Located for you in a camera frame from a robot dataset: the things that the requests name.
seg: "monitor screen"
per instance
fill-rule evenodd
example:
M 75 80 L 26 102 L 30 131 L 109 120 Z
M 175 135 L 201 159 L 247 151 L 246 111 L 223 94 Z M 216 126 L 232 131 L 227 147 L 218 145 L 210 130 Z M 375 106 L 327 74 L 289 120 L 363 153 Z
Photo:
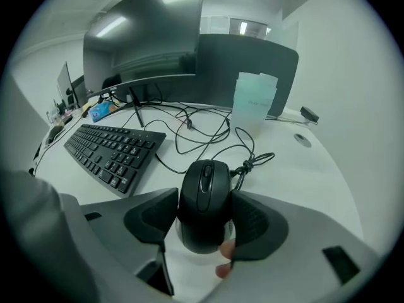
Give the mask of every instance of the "monitor screen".
M 57 87 L 66 106 L 74 103 L 73 96 L 69 98 L 69 96 L 72 95 L 72 88 L 71 88 L 68 64 L 66 62 L 64 62 L 62 70 L 59 76 L 57 77 Z
M 195 74 L 202 0 L 123 0 L 84 38 L 86 88 Z

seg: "tissue box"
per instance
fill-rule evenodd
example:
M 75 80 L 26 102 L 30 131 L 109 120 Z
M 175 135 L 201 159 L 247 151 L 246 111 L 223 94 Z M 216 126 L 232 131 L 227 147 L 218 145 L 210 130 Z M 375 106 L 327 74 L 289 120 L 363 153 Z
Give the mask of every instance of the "tissue box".
M 88 113 L 90 114 L 93 122 L 97 122 L 116 109 L 117 107 L 111 101 L 104 101 L 101 104 L 94 106 L 88 111 Z

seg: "desk surface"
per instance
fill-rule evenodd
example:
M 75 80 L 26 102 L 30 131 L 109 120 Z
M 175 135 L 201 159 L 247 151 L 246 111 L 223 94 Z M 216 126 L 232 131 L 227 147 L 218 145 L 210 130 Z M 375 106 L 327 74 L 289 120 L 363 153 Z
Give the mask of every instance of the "desk surface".
M 95 124 L 119 128 L 132 114 L 132 110 L 121 111 Z M 178 120 L 168 114 L 152 108 L 142 109 L 141 116 L 145 123 L 154 119 L 162 119 L 175 130 L 180 124 Z M 222 123 L 222 119 L 219 120 L 218 116 L 207 112 L 200 112 L 192 116 L 195 127 L 210 134 L 215 133 Z M 69 123 L 66 129 L 69 129 L 75 122 L 76 119 Z M 37 169 L 36 176 L 51 183 L 58 192 L 74 195 L 82 205 L 118 199 L 103 185 L 85 174 L 63 147 L 76 129 L 86 123 L 93 124 L 89 117 L 81 119 L 71 131 L 62 137 L 60 142 L 47 151 Z M 125 127 L 142 129 L 136 116 L 133 116 Z M 147 130 L 167 134 L 166 140 L 157 153 L 173 169 L 186 170 L 201 151 L 199 149 L 187 155 L 178 155 L 174 146 L 174 134 L 161 122 L 154 122 L 147 127 Z M 312 147 L 305 148 L 299 144 L 294 138 L 296 133 L 305 136 L 311 142 Z M 209 140 L 196 131 L 188 131 L 185 126 L 181 134 L 195 140 Z M 237 136 L 230 134 L 225 141 L 211 145 L 202 159 L 211 158 L 221 149 L 239 143 Z M 267 121 L 266 129 L 255 138 L 255 143 L 256 155 L 274 152 L 276 157 L 263 166 L 255 167 L 246 176 L 242 190 L 271 196 L 323 212 L 358 238 L 363 239 L 356 205 L 347 183 L 329 153 L 306 126 Z M 190 149 L 192 146 L 195 144 L 186 140 L 179 142 L 181 150 Z M 216 160 L 226 162 L 230 169 L 235 169 L 242 165 L 247 158 L 247 150 L 234 148 L 222 153 Z M 135 195 L 166 187 L 181 189 L 183 178 L 184 175 L 167 170 L 156 158 L 153 158 Z M 197 302 L 220 283 L 220 279 L 215 276 L 215 266 L 226 263 L 227 260 L 222 258 L 218 252 L 209 255 L 189 252 L 179 241 L 174 225 L 167 234 L 165 245 L 167 266 L 174 286 L 175 298 L 187 302 Z

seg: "cable knot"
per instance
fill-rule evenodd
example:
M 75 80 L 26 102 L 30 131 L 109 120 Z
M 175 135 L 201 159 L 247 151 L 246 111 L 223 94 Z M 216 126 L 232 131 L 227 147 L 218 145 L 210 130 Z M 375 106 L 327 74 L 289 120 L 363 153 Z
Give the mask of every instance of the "cable knot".
M 245 168 L 247 173 L 250 173 L 250 171 L 254 168 L 253 163 L 249 162 L 248 160 L 243 161 L 242 166 Z

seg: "black keyboard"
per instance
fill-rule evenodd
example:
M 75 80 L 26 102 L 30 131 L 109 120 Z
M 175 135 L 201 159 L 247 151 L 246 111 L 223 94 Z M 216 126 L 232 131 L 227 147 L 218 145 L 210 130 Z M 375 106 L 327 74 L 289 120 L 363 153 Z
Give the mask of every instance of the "black keyboard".
M 88 174 L 126 198 L 133 195 L 165 136 L 152 131 L 83 124 L 64 147 Z

